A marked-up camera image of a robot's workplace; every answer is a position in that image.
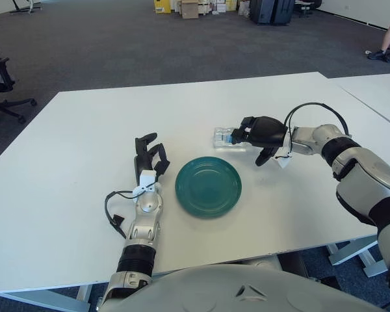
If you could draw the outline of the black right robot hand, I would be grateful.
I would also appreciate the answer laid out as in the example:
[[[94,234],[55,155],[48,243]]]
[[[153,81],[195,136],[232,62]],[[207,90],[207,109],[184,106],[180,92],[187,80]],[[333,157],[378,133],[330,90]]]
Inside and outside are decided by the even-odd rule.
[[[286,133],[287,126],[275,118],[250,116],[243,118],[240,127],[233,130],[231,143],[246,142],[262,148],[255,160],[257,166],[262,166],[283,146]]]

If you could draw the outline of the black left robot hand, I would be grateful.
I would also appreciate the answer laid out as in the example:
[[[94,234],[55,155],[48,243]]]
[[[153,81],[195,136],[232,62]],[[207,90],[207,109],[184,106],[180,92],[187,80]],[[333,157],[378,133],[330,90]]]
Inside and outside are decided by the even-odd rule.
[[[150,133],[140,138],[135,138],[136,156],[134,158],[135,165],[135,177],[136,182],[140,184],[140,175],[143,170],[154,170],[155,181],[158,181],[159,177],[165,173],[170,165],[170,161],[167,159],[166,151],[162,143],[154,145],[148,149],[148,145],[157,138],[157,133]],[[152,165],[152,160],[156,154],[159,155],[160,160]]]

